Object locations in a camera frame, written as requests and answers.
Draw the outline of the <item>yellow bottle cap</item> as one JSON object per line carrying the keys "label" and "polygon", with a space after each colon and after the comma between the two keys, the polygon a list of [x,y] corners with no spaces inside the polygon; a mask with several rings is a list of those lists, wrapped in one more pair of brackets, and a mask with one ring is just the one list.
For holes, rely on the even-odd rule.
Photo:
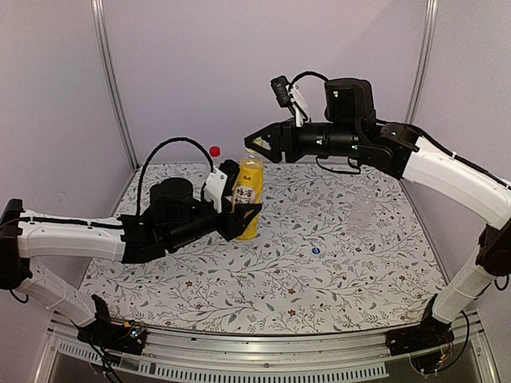
{"label": "yellow bottle cap", "polygon": [[262,138],[256,138],[255,143],[261,147],[264,147],[266,145],[265,141]]}

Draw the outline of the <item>yellow juice bottle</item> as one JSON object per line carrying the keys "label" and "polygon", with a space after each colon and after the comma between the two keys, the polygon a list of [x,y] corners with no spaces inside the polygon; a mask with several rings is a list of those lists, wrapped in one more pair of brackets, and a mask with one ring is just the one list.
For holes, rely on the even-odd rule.
{"label": "yellow juice bottle", "polygon": [[263,159],[247,149],[240,161],[240,173],[233,190],[234,203],[260,203],[263,193]]}

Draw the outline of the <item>red cap water bottle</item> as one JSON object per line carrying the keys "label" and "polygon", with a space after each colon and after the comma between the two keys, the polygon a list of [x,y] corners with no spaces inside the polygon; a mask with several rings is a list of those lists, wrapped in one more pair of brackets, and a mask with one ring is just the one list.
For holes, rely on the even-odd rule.
{"label": "red cap water bottle", "polygon": [[221,152],[220,147],[214,145],[214,146],[211,146],[208,151],[209,151],[209,156],[212,160],[211,171],[213,171],[215,168],[220,168],[220,165],[224,160],[223,153]]}

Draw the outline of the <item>clear plastic bottle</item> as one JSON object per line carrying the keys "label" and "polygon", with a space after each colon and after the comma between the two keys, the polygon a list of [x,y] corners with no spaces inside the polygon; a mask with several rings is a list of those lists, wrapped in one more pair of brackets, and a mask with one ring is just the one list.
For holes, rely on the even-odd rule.
{"label": "clear plastic bottle", "polygon": [[361,237],[366,234],[374,212],[375,199],[376,183],[367,179],[358,191],[346,221],[349,235]]}

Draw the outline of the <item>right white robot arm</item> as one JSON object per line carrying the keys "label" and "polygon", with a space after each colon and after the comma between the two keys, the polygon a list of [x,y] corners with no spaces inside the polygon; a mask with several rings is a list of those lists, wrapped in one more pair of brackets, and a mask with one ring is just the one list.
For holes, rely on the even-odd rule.
{"label": "right white robot arm", "polygon": [[294,163],[304,156],[355,160],[357,167],[366,165],[439,192],[486,223],[475,254],[430,299],[414,327],[413,341],[429,348],[496,278],[510,274],[510,183],[451,152],[412,124],[379,120],[369,81],[323,82],[326,120],[313,123],[295,82],[284,76],[272,79],[279,106],[293,117],[246,136],[246,148],[273,163]]}

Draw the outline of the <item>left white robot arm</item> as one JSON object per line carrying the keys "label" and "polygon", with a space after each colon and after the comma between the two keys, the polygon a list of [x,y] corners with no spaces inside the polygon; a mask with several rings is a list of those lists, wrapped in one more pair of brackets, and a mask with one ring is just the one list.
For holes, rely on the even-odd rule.
{"label": "left white robot arm", "polygon": [[39,262],[46,256],[149,263],[175,253],[205,235],[225,240],[243,234],[258,215],[259,203],[232,203],[228,186],[208,181],[200,199],[192,183],[171,177],[149,190],[149,207],[140,215],[107,219],[39,216],[12,199],[1,216],[1,288],[36,298],[66,316],[102,346],[119,338],[102,298],[85,296]]}

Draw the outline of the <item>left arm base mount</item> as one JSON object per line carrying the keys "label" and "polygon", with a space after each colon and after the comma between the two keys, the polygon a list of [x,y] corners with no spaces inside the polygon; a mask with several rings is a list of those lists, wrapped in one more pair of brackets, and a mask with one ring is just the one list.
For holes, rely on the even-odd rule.
{"label": "left arm base mount", "polygon": [[147,339],[145,324],[134,320],[114,323],[106,302],[95,294],[92,300],[96,309],[94,320],[87,326],[77,328],[77,340],[104,349],[142,355]]}

